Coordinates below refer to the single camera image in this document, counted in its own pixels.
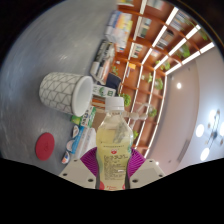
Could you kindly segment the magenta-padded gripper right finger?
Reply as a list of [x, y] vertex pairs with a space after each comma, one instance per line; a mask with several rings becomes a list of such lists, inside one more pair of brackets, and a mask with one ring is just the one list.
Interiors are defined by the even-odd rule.
[[126, 188], [136, 189], [165, 177], [153, 159], [146, 159], [133, 149], [127, 165]]

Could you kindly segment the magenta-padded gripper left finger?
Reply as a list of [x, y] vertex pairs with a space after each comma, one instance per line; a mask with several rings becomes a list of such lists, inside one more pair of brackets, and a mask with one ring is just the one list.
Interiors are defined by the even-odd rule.
[[78, 186], [97, 189], [99, 187], [99, 166], [96, 159], [96, 150], [97, 148], [93, 148], [80, 159], [72, 159], [59, 176]]

